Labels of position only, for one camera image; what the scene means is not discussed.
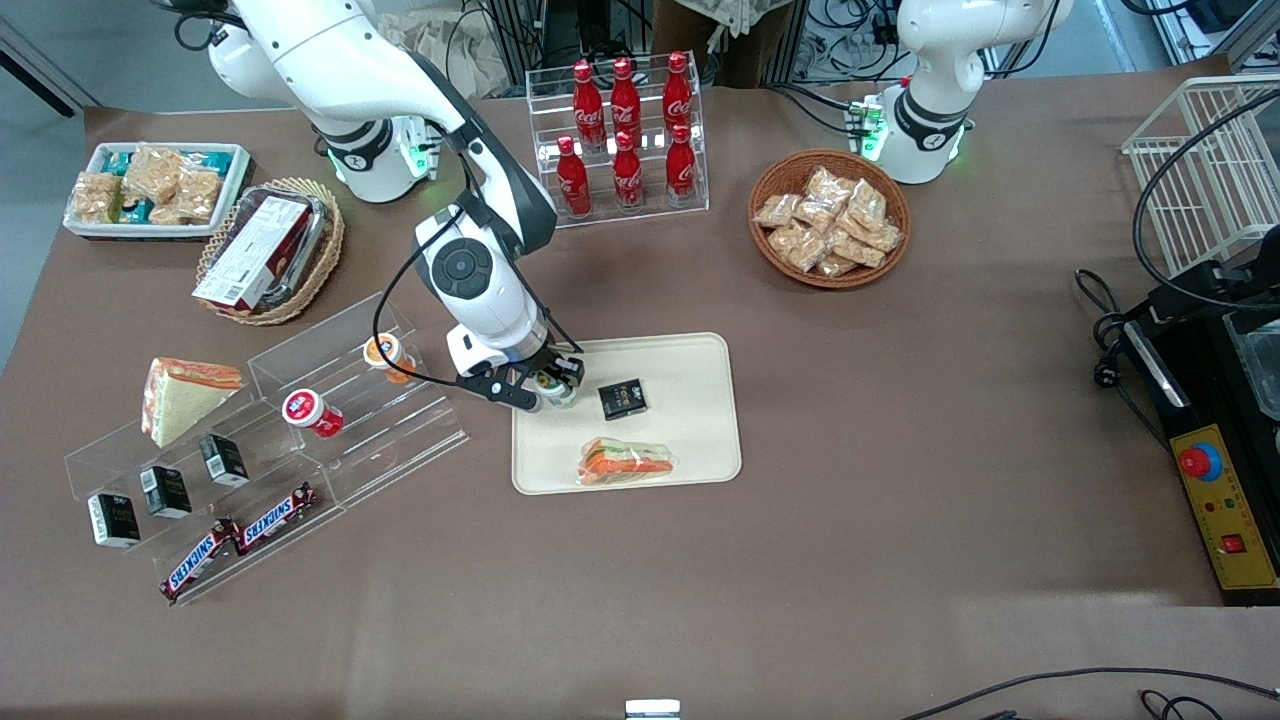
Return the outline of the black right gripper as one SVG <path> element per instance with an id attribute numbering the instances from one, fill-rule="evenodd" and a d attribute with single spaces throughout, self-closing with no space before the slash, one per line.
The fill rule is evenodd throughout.
<path id="1" fill-rule="evenodd" d="M 490 384 L 516 387 L 527 379 L 527 387 L 547 398 L 550 396 L 550 378 L 568 387 L 580 387 L 584 372 L 581 357 L 562 356 L 553 343 L 547 342 L 530 357 L 494 368 Z"/>

